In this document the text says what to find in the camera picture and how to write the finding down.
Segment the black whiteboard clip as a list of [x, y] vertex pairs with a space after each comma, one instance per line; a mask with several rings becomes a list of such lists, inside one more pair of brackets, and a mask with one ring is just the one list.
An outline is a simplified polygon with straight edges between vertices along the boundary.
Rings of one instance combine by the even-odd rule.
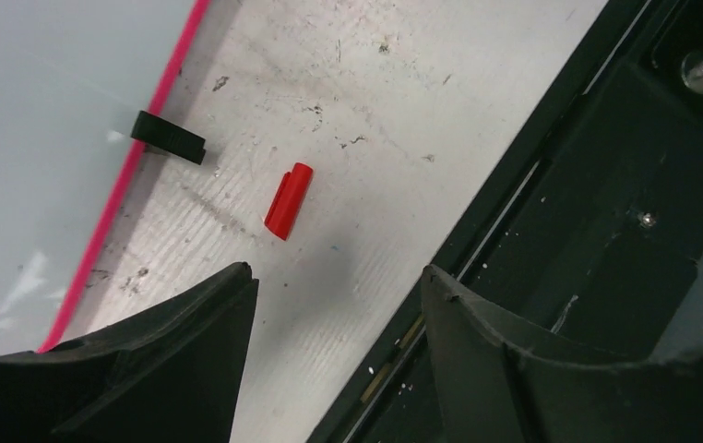
[[146, 111], [138, 113], [130, 136], [194, 164], [201, 165], [207, 153], [203, 137]]

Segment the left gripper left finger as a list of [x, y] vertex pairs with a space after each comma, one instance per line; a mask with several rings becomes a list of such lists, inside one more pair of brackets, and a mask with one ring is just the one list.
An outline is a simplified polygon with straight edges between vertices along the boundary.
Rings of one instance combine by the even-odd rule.
[[258, 281], [236, 262], [46, 353], [0, 355], [0, 442], [226, 442]]

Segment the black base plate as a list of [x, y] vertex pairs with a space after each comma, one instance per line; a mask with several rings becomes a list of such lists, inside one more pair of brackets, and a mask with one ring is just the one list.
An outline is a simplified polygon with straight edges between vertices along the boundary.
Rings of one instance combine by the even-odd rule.
[[[703, 349], [703, 1], [610, 1], [433, 262], [629, 361]], [[310, 435], [450, 442], [420, 280]]]

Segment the red marker cap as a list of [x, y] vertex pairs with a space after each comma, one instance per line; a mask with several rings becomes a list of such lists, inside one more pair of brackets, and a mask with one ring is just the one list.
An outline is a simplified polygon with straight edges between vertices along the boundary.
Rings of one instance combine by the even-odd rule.
[[292, 169], [284, 174], [273, 198], [265, 226], [279, 239], [286, 241], [304, 202], [307, 189], [311, 183], [314, 170], [301, 162], [296, 162]]

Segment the pink framed whiteboard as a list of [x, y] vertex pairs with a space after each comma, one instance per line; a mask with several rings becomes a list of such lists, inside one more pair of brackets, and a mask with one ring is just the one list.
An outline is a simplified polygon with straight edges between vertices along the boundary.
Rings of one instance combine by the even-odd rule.
[[0, 355], [62, 338], [205, 1], [0, 1]]

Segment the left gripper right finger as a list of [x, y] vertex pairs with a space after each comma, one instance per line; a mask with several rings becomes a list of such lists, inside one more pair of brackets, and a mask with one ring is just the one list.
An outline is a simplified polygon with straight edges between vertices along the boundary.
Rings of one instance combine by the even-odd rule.
[[655, 361], [571, 341], [436, 266], [420, 280], [450, 442], [703, 442], [703, 349]]

